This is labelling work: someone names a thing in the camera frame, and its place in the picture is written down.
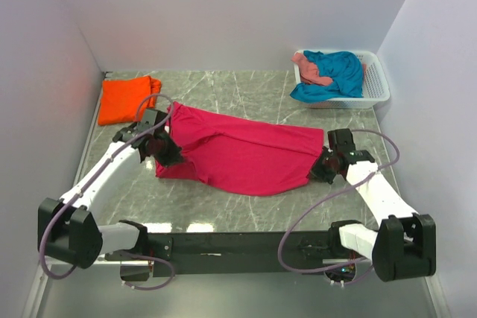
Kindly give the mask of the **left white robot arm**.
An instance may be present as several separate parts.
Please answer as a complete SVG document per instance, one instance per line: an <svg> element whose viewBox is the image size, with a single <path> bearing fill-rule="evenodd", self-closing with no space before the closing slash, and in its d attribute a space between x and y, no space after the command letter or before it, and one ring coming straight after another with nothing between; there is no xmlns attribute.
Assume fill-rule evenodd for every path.
<svg viewBox="0 0 477 318"><path fill-rule="evenodd" d="M38 208L38 250L86 269L101 255L124 251L139 260L151 251L147 228L130 220L100 226L98 216L119 186L148 157L166 167L183 161L168 133L171 113L147 109L140 121L122 128L88 174L59 199Z"/></svg>

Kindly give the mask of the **magenta t shirt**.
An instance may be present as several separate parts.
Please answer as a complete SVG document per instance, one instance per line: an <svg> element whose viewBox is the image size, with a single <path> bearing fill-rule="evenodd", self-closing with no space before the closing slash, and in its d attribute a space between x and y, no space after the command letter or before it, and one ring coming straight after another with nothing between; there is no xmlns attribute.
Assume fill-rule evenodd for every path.
<svg viewBox="0 0 477 318"><path fill-rule="evenodd" d="M175 103L171 138L183 162L160 179L188 179L232 194L272 196L304 186L324 144L321 128L269 124Z"/></svg>

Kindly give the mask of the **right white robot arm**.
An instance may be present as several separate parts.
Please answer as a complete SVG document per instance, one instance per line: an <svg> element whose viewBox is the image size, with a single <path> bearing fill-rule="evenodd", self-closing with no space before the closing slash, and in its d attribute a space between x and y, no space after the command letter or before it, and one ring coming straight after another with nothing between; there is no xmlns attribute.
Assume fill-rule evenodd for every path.
<svg viewBox="0 0 477 318"><path fill-rule="evenodd" d="M339 221L329 230L327 249L337 258L351 250L371 260L384 282L433 276L437 268L436 224L428 214L418 214L382 174L366 150L356 148L354 130L328 132L328 147L310 170L310 177L332 183L343 177L357 190L371 211L378 230L357 221Z"/></svg>

